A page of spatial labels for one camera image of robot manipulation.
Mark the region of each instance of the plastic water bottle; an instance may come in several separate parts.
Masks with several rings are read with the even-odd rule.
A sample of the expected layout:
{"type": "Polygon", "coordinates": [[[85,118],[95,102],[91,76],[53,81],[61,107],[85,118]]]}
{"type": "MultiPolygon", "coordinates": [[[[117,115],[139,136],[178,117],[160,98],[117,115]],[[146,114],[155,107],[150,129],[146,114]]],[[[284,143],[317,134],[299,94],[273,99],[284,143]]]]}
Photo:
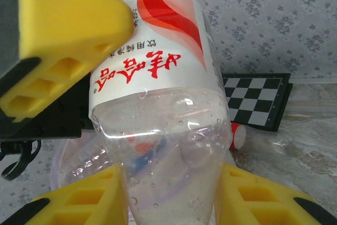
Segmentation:
{"type": "Polygon", "coordinates": [[[232,133],[203,2],[124,1],[135,32],[92,72],[90,118],[137,224],[208,224],[232,133]]]}

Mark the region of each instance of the black and white checkerboard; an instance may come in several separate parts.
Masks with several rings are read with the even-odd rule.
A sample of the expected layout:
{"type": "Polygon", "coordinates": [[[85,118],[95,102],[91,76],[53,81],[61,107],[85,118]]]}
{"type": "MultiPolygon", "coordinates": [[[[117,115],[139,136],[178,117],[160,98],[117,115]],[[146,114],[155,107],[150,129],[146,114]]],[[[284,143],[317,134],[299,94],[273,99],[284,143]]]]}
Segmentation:
{"type": "Polygon", "coordinates": [[[232,122],[277,131],[292,84],[289,74],[223,75],[232,122]]]}

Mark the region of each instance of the bottle label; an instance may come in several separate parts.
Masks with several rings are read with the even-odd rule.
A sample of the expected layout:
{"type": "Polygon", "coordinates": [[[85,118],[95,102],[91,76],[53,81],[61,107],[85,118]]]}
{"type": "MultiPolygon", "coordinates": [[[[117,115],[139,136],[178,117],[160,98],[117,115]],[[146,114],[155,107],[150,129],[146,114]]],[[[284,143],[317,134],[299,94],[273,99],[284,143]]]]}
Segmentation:
{"type": "Polygon", "coordinates": [[[101,103],[173,87],[223,94],[212,38],[195,0],[126,0],[135,32],[91,74],[89,116],[101,103]]]}

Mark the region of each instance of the black cable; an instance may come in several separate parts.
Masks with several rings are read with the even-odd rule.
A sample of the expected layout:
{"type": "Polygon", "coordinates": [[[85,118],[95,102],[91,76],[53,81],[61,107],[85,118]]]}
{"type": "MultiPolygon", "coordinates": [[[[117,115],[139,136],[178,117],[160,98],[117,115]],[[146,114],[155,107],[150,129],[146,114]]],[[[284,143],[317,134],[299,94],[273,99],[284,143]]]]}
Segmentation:
{"type": "Polygon", "coordinates": [[[30,162],[37,156],[41,149],[41,140],[37,140],[37,147],[33,153],[32,152],[32,141],[26,141],[19,144],[20,148],[20,158],[16,163],[12,163],[8,166],[2,173],[1,177],[6,180],[16,179],[20,174],[27,168],[30,162]]]}

